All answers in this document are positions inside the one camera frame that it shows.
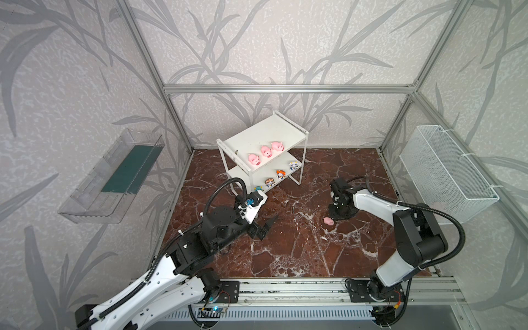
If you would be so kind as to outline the pink pig toy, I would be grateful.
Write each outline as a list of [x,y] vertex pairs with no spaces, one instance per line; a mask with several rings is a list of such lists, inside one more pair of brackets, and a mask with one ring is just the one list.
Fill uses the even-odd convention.
[[285,146],[281,142],[272,142],[271,147],[273,151],[277,152],[283,152],[285,150]]
[[323,222],[325,225],[328,225],[328,226],[333,226],[334,225],[334,220],[332,220],[331,218],[329,217],[325,217],[323,219]]
[[253,166],[261,165],[261,158],[258,155],[252,153],[247,158],[251,165]]
[[272,149],[268,146],[262,146],[261,147],[261,153],[262,155],[265,157],[265,158],[271,158],[273,153],[272,153]]

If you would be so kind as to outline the blue cat figure flower collar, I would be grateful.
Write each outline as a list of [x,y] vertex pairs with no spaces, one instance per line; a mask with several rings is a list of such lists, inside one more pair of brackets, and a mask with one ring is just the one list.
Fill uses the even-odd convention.
[[265,185],[268,188],[272,188],[275,185],[274,178],[271,177],[271,178],[268,178],[267,180],[265,180]]

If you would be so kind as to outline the orange octopus toy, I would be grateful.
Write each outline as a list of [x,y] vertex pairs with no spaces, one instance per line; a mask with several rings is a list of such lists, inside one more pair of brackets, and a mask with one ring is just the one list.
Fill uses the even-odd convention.
[[283,170],[277,170],[276,175],[279,178],[279,180],[283,180],[286,176],[286,173]]

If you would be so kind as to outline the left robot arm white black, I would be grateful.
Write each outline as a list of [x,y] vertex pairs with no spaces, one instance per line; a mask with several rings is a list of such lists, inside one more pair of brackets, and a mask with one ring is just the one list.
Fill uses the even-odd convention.
[[182,307],[217,297],[221,281],[209,264],[243,235],[265,238],[276,218],[263,226],[255,219],[267,198],[262,190],[247,192],[241,178],[225,181],[201,219],[171,239],[144,275],[108,301],[76,311],[78,329],[147,329]]

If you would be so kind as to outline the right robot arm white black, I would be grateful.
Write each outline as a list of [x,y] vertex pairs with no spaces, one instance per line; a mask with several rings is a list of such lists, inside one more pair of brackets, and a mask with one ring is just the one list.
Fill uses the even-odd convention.
[[[371,190],[367,177],[363,177],[363,186],[352,186],[351,183],[358,179],[339,177],[331,181],[330,218],[342,221],[355,217],[360,211],[370,213],[393,227],[396,251],[371,273],[367,284],[351,285],[351,292],[364,290],[372,300],[383,302],[402,282],[411,280],[429,267],[451,260],[462,251],[466,232],[453,216],[424,203],[389,199]],[[438,216],[453,224],[459,234],[453,250],[449,250]]]

